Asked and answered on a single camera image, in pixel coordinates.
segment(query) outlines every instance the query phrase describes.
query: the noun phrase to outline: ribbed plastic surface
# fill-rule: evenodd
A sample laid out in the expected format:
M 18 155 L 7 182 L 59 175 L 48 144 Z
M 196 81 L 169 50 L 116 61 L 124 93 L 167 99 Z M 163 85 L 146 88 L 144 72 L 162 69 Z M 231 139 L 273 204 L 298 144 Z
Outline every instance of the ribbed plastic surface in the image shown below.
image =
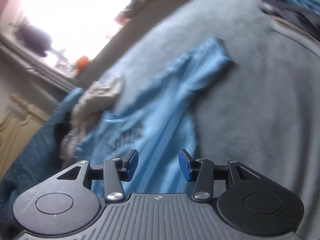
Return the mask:
M 39 240 L 27 233 L 20 240 Z M 229 240 L 266 239 L 249 236 L 224 223 L 209 204 L 186 194 L 132 194 L 120 204 L 106 206 L 100 218 L 82 232 L 59 240 Z M 294 233 L 273 240 L 298 240 Z

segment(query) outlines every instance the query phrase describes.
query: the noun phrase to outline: beige wall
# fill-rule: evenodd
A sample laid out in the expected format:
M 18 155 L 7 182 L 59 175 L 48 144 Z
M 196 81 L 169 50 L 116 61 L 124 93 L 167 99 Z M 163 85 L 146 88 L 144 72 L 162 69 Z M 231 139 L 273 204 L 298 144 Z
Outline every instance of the beige wall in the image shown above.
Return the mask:
M 146 5 L 81 73 L 79 80 L 85 86 L 98 80 L 105 70 L 111 67 L 145 33 L 187 1 L 189 0 L 153 0 Z
M 0 58 L 0 121 L 5 112 L 13 106 L 9 99 L 13 93 L 48 114 L 52 114 L 58 102 L 65 96 L 41 80 L 30 79 L 24 70 Z

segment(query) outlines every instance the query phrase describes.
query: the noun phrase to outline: gray blanket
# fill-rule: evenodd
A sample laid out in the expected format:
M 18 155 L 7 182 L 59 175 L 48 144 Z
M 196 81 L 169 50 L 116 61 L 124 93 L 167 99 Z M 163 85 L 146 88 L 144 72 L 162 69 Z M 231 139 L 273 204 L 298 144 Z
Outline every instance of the gray blanket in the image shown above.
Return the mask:
M 211 35 L 235 65 L 195 103 L 199 156 L 239 160 L 303 200 L 303 239 L 320 229 L 320 59 L 270 27 L 259 0 L 192 0 L 143 37 L 101 78 L 126 88 L 115 111 L 166 64 Z M 215 195 L 222 184 L 215 183 Z

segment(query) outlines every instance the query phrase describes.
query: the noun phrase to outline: crumpled clothing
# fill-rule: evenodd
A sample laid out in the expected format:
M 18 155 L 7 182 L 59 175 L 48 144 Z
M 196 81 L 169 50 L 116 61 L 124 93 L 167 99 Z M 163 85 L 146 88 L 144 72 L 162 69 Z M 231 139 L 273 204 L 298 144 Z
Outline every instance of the crumpled clothing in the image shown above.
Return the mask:
M 124 79 L 117 76 L 108 85 L 94 82 L 79 99 L 71 114 L 71 131 L 61 143 L 63 168 L 72 165 L 76 146 L 98 123 L 103 110 L 109 110 L 123 90 Z
M 57 142 L 57 145 L 60 145 L 64 137 L 71 131 L 71 111 L 66 113 L 66 116 L 64 117 L 62 122 L 59 122 L 54 127 L 54 139 Z
M 97 128 L 76 147 L 76 157 L 99 165 L 137 149 L 139 164 L 134 176 L 122 182 L 126 195 L 185 192 L 179 150 L 186 149 L 194 157 L 197 147 L 190 104 L 231 65 L 222 40 L 209 38 L 170 62 L 119 115 L 104 111 Z M 103 196 L 102 181 L 94 180 L 92 191 Z

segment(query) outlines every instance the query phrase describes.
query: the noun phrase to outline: metal screw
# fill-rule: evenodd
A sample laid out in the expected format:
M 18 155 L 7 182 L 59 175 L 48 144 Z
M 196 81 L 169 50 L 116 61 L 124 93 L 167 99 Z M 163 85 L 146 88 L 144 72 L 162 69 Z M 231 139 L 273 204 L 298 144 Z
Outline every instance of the metal screw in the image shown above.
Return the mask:
M 110 200 L 120 200 L 123 198 L 123 195 L 120 192 L 111 192 L 107 195 L 107 198 Z
M 195 198 L 196 199 L 208 199 L 208 198 L 210 198 L 210 194 L 205 191 L 199 191 L 199 192 L 195 193 Z

